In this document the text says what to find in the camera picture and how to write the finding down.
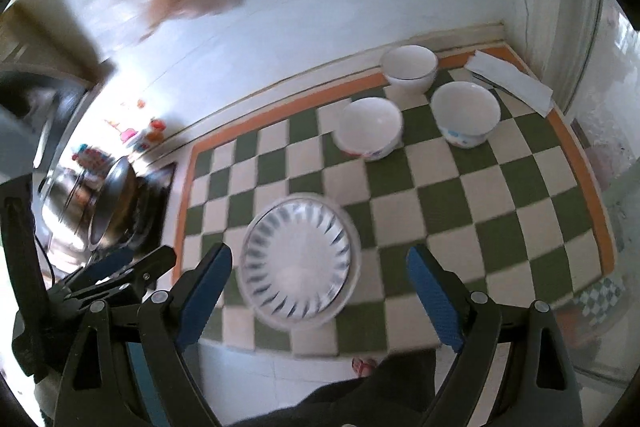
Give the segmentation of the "white plate blue leaf pattern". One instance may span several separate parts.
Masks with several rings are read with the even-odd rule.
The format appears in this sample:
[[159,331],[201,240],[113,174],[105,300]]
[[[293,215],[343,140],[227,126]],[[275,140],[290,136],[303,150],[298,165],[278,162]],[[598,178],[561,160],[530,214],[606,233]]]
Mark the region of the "white plate blue leaf pattern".
[[360,236],[340,205],[297,193],[273,202],[246,230],[236,280],[262,323],[318,329],[347,305],[362,265]]

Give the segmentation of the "white bowl red pattern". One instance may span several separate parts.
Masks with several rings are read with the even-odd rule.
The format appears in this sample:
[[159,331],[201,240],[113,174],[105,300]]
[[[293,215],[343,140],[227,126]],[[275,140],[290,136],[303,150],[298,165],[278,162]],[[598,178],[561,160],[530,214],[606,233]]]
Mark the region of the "white bowl red pattern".
[[365,161],[380,160],[400,147],[404,120],[386,98],[360,98],[346,106],[332,138],[343,153]]

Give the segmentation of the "white bowl blue pattern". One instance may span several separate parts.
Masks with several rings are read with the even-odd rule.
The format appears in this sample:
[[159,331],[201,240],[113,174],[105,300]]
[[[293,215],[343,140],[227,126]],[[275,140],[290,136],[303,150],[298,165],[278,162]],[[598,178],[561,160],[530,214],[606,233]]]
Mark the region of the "white bowl blue pattern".
[[459,148],[485,143],[501,118],[495,95],[469,81],[440,86],[432,96],[431,109],[442,137]]

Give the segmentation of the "white bowl dark rim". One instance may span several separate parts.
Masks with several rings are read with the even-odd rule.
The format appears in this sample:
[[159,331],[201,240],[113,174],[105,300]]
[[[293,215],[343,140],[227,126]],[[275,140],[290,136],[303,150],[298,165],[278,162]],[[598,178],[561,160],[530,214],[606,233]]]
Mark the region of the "white bowl dark rim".
[[432,87],[438,66],[437,55],[417,44],[390,49],[381,58],[382,74],[392,86],[420,93]]

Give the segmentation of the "steel stock pot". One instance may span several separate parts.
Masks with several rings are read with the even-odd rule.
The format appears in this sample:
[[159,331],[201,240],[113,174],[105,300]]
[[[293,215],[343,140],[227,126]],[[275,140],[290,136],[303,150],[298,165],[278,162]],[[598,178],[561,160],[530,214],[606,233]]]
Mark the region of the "steel stock pot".
[[85,173],[56,168],[44,180],[42,219],[53,235],[85,239],[96,202],[96,187]]

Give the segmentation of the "black gas stove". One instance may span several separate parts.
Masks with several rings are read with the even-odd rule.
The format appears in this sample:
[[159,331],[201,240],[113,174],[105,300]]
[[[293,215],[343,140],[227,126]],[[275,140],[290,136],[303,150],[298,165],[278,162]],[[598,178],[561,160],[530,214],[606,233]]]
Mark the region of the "black gas stove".
[[[134,259],[139,259],[152,251],[162,235],[166,204],[172,181],[174,181],[174,171],[175,166],[169,165],[145,176],[138,176],[136,173],[137,197],[134,208],[132,208],[130,225],[128,225],[120,242],[111,248],[92,251],[89,247],[88,235],[85,239],[78,236],[53,235],[43,222],[50,233],[48,253],[52,257],[55,268],[64,273],[70,273],[92,260],[106,256],[119,247],[130,248],[134,252]],[[87,179],[96,187],[96,194],[98,194],[106,175],[100,178],[87,170],[78,173],[85,173]],[[41,202],[40,192],[44,180],[38,188]]]

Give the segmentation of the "left sandalled foot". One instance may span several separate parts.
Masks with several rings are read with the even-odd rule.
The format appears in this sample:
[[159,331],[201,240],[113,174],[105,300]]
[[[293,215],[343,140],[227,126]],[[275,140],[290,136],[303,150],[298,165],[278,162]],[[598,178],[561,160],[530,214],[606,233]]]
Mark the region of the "left sandalled foot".
[[352,370],[358,378],[364,378],[371,376],[375,369],[378,367],[378,362],[375,359],[352,359]]

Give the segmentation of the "colourful decorated container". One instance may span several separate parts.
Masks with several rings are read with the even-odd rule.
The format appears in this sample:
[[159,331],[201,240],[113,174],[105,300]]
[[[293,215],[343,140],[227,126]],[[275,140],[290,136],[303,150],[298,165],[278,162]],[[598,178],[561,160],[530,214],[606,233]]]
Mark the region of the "colourful decorated container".
[[110,169],[114,162],[111,155],[87,144],[82,144],[78,147],[78,150],[73,153],[72,159],[76,161],[80,167],[91,171]]

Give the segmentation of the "person's dark trousers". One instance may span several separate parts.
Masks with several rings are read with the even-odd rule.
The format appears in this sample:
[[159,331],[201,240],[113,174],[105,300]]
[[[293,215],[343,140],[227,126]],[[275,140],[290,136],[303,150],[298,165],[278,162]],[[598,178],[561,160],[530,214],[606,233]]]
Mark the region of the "person's dark trousers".
[[318,388],[294,407],[240,426],[416,426],[435,399],[436,351],[390,355],[361,375]]

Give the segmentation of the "green white checkered tablecloth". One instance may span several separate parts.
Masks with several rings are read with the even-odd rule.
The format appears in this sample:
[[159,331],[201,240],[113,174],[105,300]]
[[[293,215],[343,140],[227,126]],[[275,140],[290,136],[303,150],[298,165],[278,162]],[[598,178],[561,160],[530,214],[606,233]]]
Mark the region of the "green white checkered tablecloth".
[[[341,111],[375,96],[394,102],[404,139],[384,159],[344,155],[332,140]],[[496,95],[501,119],[471,150],[439,133],[428,98],[380,75],[267,110],[198,140],[181,192],[177,245],[191,269],[216,242],[234,253],[260,210],[317,193],[352,218],[362,247],[358,285],[328,324],[301,333],[262,324],[230,281],[204,336],[229,348],[308,357],[399,351],[436,341],[407,277],[425,242],[439,263],[498,303],[572,303],[615,265],[603,207],[575,135],[558,112],[540,116]]]

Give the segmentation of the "folded white paper towel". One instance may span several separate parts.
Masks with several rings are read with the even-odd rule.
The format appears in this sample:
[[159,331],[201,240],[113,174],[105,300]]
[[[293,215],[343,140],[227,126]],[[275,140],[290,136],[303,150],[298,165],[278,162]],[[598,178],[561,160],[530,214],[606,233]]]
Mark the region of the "folded white paper towel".
[[508,91],[542,117],[552,109],[553,91],[537,79],[524,74],[516,66],[482,51],[476,51],[464,68],[491,84]]

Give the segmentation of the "red tomato wall sticker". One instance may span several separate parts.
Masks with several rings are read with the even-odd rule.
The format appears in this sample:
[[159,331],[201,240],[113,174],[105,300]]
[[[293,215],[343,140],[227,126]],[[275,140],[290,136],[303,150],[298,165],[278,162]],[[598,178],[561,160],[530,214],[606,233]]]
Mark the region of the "red tomato wall sticker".
[[164,139],[166,124],[157,118],[153,118],[149,122],[149,126],[145,131],[145,140],[150,143],[160,143]]

